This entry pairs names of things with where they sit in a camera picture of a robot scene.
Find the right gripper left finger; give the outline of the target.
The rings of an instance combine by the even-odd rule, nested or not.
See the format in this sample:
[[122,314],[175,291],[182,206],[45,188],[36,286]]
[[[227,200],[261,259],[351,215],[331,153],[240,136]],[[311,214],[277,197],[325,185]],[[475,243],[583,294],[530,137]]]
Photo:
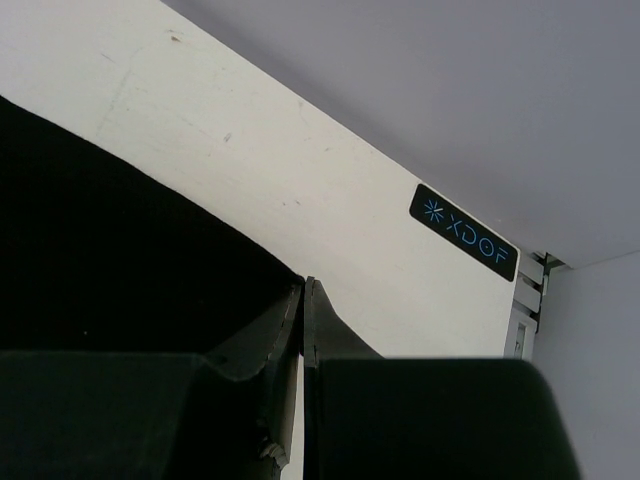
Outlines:
[[301,286],[205,354],[5,351],[5,479],[277,479]]

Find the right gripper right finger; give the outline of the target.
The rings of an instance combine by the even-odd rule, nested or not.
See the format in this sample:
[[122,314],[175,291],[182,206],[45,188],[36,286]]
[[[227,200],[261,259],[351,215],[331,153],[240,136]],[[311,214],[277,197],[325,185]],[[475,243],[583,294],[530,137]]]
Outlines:
[[307,479],[577,479],[552,392],[529,362],[385,358],[304,287]]

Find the black t-shirt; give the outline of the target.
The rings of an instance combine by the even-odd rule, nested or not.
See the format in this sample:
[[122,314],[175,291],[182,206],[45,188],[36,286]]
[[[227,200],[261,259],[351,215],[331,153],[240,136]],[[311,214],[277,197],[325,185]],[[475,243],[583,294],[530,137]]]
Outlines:
[[205,352],[301,283],[122,159],[1,104],[1,345]]

